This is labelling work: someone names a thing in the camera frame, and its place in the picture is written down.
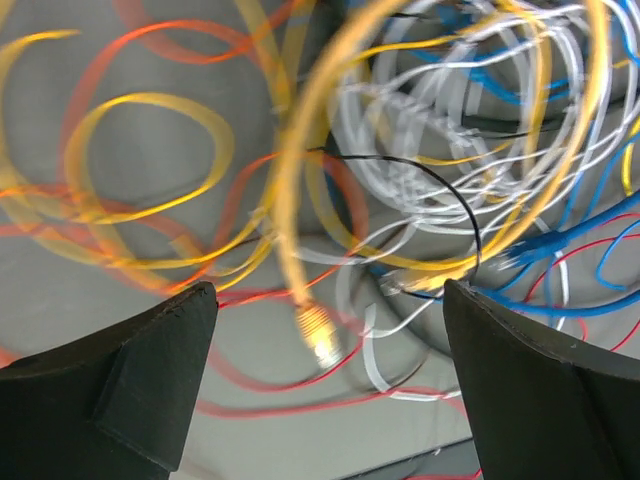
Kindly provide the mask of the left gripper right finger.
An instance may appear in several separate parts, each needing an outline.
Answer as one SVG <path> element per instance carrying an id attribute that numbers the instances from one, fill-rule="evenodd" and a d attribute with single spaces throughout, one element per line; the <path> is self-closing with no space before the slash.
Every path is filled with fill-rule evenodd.
<path id="1" fill-rule="evenodd" d="M 639 362 L 445 284 L 451 355 L 486 479 L 636 479 Z"/>

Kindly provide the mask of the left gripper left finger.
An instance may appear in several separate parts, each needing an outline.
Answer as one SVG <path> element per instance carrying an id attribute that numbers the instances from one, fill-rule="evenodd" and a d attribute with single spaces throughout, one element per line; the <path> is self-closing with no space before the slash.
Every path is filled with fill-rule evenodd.
<path id="1" fill-rule="evenodd" d="M 218 313 L 199 282 L 1 370 L 4 479 L 167 479 L 183 456 Z"/>

